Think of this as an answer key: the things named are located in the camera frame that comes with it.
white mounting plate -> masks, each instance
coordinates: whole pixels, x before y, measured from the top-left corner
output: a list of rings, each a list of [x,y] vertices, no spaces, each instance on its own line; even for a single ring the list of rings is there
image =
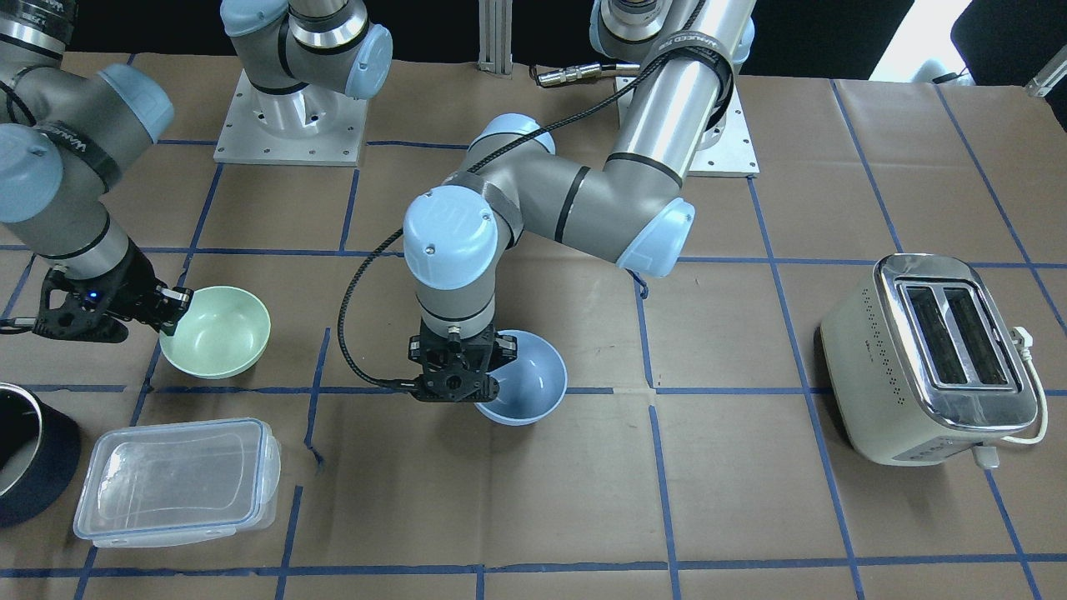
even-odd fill
[[[633,81],[633,77],[616,77],[615,90]],[[626,116],[634,93],[619,98],[619,123]],[[724,117],[726,125],[715,145],[697,151],[689,167],[689,175],[697,177],[748,177],[760,174],[760,161],[755,158],[755,147],[748,132],[745,110],[740,106],[740,94],[734,89],[730,107]]]
[[[242,70],[214,147],[216,162],[359,165],[367,124],[367,100],[341,97],[333,128],[323,129],[310,138],[278,138],[256,122],[254,92]]]

toaster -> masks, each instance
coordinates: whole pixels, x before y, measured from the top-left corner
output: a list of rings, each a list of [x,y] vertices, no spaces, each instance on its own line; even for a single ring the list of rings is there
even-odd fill
[[[938,464],[1037,417],[993,299],[957,258],[882,258],[827,313],[819,336],[848,440],[874,462]]]

green bowl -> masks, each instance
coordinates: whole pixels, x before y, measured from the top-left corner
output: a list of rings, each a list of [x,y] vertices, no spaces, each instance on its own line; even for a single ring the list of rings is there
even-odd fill
[[[270,337],[270,314],[253,294],[217,285],[193,293],[174,335],[159,347],[176,368],[201,379],[224,379],[254,365]]]

white power cord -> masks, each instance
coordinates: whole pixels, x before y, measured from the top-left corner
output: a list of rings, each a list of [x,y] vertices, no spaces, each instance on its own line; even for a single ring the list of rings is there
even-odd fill
[[[1037,401],[1040,405],[1038,410],[1040,411],[1041,424],[1037,428],[1037,435],[1033,438],[1006,436],[1001,439],[1013,444],[1033,445],[1044,440],[1045,432],[1049,430],[1049,400],[1045,397],[1045,388],[1041,386],[1041,379],[1037,377],[1037,369],[1034,368],[1034,361],[1030,356],[1030,347],[1034,345],[1034,337],[1021,327],[1012,328],[1010,333],[1012,343],[1015,344],[1015,349],[1019,351],[1022,365],[1026,368],[1026,374],[1030,375],[1030,380],[1034,384],[1034,393],[1037,394]]]

silver toaster top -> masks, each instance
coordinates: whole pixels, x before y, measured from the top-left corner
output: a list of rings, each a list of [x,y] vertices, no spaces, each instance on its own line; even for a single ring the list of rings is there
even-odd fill
[[[1012,431],[1037,416],[1037,398],[978,274],[935,254],[893,254],[874,269],[890,338],[915,397],[962,431]]]

